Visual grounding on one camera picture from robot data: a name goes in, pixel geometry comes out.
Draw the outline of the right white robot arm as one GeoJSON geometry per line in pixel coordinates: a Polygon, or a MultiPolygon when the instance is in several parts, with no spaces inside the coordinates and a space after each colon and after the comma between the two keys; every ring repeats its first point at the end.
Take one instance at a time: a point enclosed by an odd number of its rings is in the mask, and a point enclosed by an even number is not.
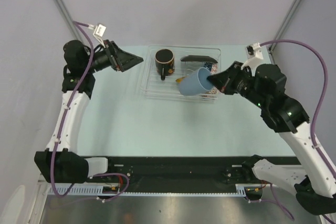
{"type": "Polygon", "coordinates": [[[295,196],[310,214],[335,213],[335,167],[310,132],[309,117],[299,101],[285,94],[287,78],[277,65],[261,64],[252,74],[249,67],[235,61],[227,70],[209,76],[208,81],[225,95],[240,94],[260,108],[261,118],[289,145],[304,169],[293,172],[254,155],[242,169],[243,179],[265,180],[295,196]]]}

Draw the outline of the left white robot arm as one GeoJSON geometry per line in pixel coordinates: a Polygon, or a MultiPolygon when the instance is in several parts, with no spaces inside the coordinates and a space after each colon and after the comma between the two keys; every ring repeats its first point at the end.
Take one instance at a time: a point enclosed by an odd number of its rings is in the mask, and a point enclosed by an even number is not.
{"type": "Polygon", "coordinates": [[[116,169],[108,164],[106,157],[84,158],[77,154],[82,117],[93,93],[94,73],[105,68],[125,72],[142,63],[143,58],[109,40],[95,49],[79,40],[71,40],[63,50],[66,65],[61,110],[46,149],[35,153],[35,164],[49,183],[82,184],[96,174],[110,182],[115,178],[116,169]]]}

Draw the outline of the black floral square plate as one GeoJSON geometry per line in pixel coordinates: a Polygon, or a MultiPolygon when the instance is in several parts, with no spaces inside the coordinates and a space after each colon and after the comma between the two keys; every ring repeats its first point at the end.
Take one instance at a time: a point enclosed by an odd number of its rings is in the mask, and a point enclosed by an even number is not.
{"type": "Polygon", "coordinates": [[[210,56],[202,56],[202,55],[187,55],[183,56],[180,59],[181,62],[210,62],[210,63],[218,63],[218,61],[210,56]]]}

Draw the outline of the red black mug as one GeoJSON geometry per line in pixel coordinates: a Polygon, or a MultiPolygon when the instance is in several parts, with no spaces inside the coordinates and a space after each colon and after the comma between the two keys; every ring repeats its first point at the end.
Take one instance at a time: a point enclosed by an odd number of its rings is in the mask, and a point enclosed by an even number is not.
{"type": "Polygon", "coordinates": [[[171,76],[175,71],[174,65],[174,54],[169,49],[160,49],[156,52],[155,57],[155,66],[158,74],[162,81],[165,80],[167,76],[171,76]]]}

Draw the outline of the red white patterned bowl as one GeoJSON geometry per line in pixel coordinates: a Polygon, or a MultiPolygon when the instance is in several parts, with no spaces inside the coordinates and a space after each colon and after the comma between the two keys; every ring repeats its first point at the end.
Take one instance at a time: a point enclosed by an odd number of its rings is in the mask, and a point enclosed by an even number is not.
{"type": "MultiPolygon", "coordinates": [[[[213,63],[212,70],[210,71],[211,74],[216,74],[218,71],[218,64],[213,63]]],[[[218,93],[218,90],[213,87],[210,91],[207,91],[206,93],[202,94],[202,97],[207,97],[207,98],[213,98],[214,95],[218,93]]]]}

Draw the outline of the blue white patterned bowl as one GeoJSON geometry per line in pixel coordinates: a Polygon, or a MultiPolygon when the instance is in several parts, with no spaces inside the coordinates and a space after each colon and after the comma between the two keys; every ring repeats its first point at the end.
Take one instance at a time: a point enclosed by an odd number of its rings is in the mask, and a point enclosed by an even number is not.
{"type": "Polygon", "coordinates": [[[212,70],[213,63],[212,62],[205,62],[204,68],[206,68],[208,71],[212,70]]]}

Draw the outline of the yellow round saucer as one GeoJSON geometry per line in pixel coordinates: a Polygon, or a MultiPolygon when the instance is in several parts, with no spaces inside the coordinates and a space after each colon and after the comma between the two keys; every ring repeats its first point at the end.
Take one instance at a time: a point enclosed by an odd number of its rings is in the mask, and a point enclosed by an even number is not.
{"type": "Polygon", "coordinates": [[[181,77],[175,80],[176,83],[181,83],[183,80],[185,79],[185,77],[181,77]]]}

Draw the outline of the white wire dish rack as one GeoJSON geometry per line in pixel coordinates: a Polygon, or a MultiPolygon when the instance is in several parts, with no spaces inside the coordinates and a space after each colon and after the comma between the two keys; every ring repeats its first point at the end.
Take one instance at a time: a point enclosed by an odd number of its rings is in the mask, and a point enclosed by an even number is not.
{"type": "Polygon", "coordinates": [[[202,94],[185,97],[178,91],[176,79],[186,77],[193,71],[204,67],[204,62],[181,62],[180,59],[187,55],[210,56],[218,61],[218,71],[221,70],[221,50],[219,48],[204,47],[183,47],[183,46],[164,46],[151,45],[145,59],[140,88],[145,96],[154,99],[193,101],[212,103],[218,99],[219,92],[213,98],[202,97],[202,94]],[[175,71],[171,76],[167,76],[164,81],[161,80],[155,66],[155,54],[160,49],[169,49],[174,54],[175,71]]]}

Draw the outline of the light blue cup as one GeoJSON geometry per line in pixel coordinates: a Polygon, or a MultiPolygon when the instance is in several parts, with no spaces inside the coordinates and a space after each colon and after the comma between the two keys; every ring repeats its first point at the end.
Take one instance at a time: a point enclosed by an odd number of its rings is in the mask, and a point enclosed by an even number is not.
{"type": "Polygon", "coordinates": [[[183,96],[193,96],[211,91],[214,85],[207,79],[210,76],[211,72],[204,67],[193,71],[177,85],[180,94],[183,96]]]}

